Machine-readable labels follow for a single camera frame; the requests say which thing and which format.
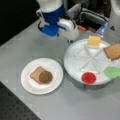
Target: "table surface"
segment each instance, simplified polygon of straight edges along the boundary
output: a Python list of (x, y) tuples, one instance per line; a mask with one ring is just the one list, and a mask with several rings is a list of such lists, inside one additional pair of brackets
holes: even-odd
[[(63, 58), (70, 44), (63, 37), (48, 37), (37, 29), (38, 21), (0, 47), (0, 81), (42, 120), (118, 120), (120, 80), (96, 91), (75, 87), (66, 73)], [(80, 34), (79, 39), (92, 33)], [(21, 85), (21, 72), (32, 60), (52, 58), (64, 70), (62, 84), (52, 93), (33, 95)]]

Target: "red circle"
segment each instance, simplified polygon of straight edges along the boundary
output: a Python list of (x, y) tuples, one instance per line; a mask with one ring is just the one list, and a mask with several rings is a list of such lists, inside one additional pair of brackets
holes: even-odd
[(93, 84), (96, 81), (96, 76), (93, 73), (86, 72), (82, 75), (82, 81), (87, 84)]

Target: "blue robot part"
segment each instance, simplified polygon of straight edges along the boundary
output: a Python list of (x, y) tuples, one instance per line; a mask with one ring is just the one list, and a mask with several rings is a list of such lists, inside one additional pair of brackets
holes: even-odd
[(65, 15), (65, 9), (62, 5), (60, 8), (53, 12), (44, 13), (42, 12), (45, 22), (49, 23), (50, 25), (55, 25), (59, 21), (59, 17)]
[(65, 15), (64, 6), (62, 5), (60, 8), (58, 8), (53, 12), (49, 12), (49, 13), (42, 12), (42, 14), (45, 22), (49, 23), (49, 25), (44, 25), (39, 30), (42, 33), (47, 34), (49, 36), (52, 36), (52, 37), (55, 36), (58, 33), (58, 30), (60, 27), (57, 25), (57, 22), (59, 21), (59, 17), (62, 17)]

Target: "white tray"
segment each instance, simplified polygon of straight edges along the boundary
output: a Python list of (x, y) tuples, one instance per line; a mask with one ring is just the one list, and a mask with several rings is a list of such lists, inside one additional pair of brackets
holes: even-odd
[(105, 55), (103, 48), (108, 45), (107, 42), (101, 41), (98, 48), (90, 47), (87, 46), (87, 39), (72, 44), (64, 56), (64, 67), (68, 74), (75, 80), (84, 83), (81, 80), (83, 73), (92, 72), (96, 75), (96, 82), (92, 85), (101, 85), (111, 81), (103, 71), (109, 65), (117, 66), (118, 61), (112, 62)]

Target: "yellow block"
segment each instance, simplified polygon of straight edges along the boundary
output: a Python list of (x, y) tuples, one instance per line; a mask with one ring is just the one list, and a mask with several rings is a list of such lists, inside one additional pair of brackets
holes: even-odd
[(101, 42), (101, 37), (89, 36), (87, 44), (90, 46), (99, 46), (100, 42)]

